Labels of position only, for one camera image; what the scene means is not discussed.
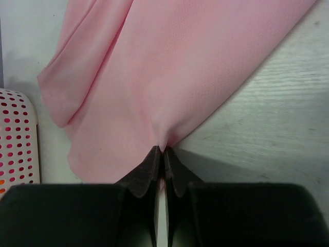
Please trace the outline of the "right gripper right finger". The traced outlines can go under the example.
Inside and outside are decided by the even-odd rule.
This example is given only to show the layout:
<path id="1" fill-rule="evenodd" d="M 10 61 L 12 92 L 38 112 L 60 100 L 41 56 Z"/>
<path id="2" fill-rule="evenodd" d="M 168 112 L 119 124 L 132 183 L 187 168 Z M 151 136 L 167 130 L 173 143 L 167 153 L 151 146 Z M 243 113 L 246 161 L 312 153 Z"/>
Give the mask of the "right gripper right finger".
<path id="1" fill-rule="evenodd" d="M 196 174 L 178 158 L 173 148 L 167 147 L 163 153 L 164 183 L 166 191 L 166 213 L 168 246 L 173 246 L 178 225 L 191 214 L 190 183 L 202 183 Z"/>

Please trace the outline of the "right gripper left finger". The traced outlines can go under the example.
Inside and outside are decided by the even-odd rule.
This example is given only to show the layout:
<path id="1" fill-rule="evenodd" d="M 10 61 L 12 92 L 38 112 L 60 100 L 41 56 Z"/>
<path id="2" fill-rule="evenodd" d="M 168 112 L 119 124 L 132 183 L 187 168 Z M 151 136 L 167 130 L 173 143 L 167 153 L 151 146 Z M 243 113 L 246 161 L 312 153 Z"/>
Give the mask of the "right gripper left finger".
<path id="1" fill-rule="evenodd" d="M 157 246 L 155 213 L 160 161 L 160 148 L 154 146 L 136 168 L 115 184 L 115 246 L 134 246 L 135 226 L 145 226 L 151 246 Z"/>

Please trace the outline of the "pink t-shirt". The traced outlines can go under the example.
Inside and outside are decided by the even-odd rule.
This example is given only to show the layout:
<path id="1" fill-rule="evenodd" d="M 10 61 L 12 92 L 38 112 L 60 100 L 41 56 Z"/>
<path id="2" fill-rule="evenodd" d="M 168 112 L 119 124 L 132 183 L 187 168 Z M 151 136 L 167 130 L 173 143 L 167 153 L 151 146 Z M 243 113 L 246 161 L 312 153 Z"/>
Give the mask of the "pink t-shirt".
<path id="1" fill-rule="evenodd" d="M 173 146 L 254 72 L 313 1 L 69 1 L 41 97 L 83 182 Z"/>

